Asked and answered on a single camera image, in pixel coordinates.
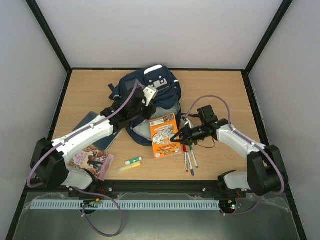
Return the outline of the orange treehouse book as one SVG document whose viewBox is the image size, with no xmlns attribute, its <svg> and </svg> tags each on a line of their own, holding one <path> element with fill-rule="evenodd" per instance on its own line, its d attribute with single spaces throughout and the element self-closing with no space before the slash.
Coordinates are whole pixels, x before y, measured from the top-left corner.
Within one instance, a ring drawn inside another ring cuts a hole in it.
<svg viewBox="0 0 320 240">
<path fill-rule="evenodd" d="M 150 120 L 149 126 L 153 156 L 156 160 L 181 153 L 181 144 L 171 142 L 171 137 L 179 131 L 174 113 Z"/>
</svg>

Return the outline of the navy blue student backpack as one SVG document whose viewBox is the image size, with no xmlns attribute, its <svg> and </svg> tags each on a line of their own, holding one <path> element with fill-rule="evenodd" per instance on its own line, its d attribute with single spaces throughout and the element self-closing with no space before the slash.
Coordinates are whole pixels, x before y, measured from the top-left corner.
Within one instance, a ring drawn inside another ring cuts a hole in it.
<svg viewBox="0 0 320 240">
<path fill-rule="evenodd" d="M 126 94 L 131 93 L 136 81 L 139 81 L 138 89 L 142 86 L 145 87 L 143 89 L 144 93 L 155 92 L 153 98 L 147 98 L 149 100 L 148 106 L 153 109 L 153 114 L 139 116 L 131 120 L 125 130 L 137 144 L 151 147 L 152 137 L 149 120 L 174 114 L 177 126 L 181 125 L 180 99 L 182 90 L 179 80 L 168 67 L 157 64 L 127 74 L 119 80 L 116 86 L 109 84 L 108 87 L 111 90 L 109 99 L 113 101 L 123 99 Z"/>
</svg>

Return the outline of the dark blue book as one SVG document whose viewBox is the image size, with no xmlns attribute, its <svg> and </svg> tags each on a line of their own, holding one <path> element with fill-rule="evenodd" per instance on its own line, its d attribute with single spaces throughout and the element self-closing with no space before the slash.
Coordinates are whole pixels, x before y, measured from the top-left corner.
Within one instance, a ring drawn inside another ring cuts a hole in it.
<svg viewBox="0 0 320 240">
<path fill-rule="evenodd" d="M 91 125 L 100 122 L 102 119 L 103 117 L 98 116 L 97 113 L 89 112 L 72 131 L 76 133 L 80 132 L 80 134 L 71 140 L 78 141 L 81 137 L 84 137 L 84 142 L 81 143 L 81 146 L 88 143 L 106 152 L 123 130 L 114 131 L 115 128 L 108 121 L 95 125 L 94 128 L 91 127 Z"/>
</svg>

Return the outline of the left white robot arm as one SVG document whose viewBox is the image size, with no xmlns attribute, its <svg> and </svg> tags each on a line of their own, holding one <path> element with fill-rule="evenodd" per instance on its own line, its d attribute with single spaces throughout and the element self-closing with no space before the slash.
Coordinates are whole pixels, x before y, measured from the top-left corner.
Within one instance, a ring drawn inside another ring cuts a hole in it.
<svg viewBox="0 0 320 240">
<path fill-rule="evenodd" d="M 89 170 L 69 166 L 69 161 L 91 144 L 126 128 L 132 120 L 139 117 L 150 118 L 156 111 L 152 101 L 157 93 L 158 91 L 150 86 L 137 88 L 127 93 L 124 98 L 116 100 L 79 129 L 53 141 L 46 138 L 39 140 L 31 160 L 30 175 L 37 175 L 40 182 L 32 183 L 28 178 L 27 186 L 87 189 L 95 177 Z"/>
</svg>

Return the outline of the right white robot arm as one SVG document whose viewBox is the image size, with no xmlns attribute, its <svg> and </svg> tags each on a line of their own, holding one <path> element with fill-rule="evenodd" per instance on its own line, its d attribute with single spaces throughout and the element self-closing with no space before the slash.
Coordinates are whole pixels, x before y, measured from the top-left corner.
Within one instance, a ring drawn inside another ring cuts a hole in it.
<svg viewBox="0 0 320 240">
<path fill-rule="evenodd" d="M 181 128 L 171 141 L 186 146 L 197 145 L 211 137 L 229 146 L 246 160 L 246 171 L 231 170 L 218 177 L 218 191 L 229 196 L 235 190 L 252 191 L 258 196 L 282 193 L 289 182 L 280 149 L 264 145 L 239 132 L 227 119 L 218 119 L 211 105 L 197 109 L 201 125 Z"/>
</svg>

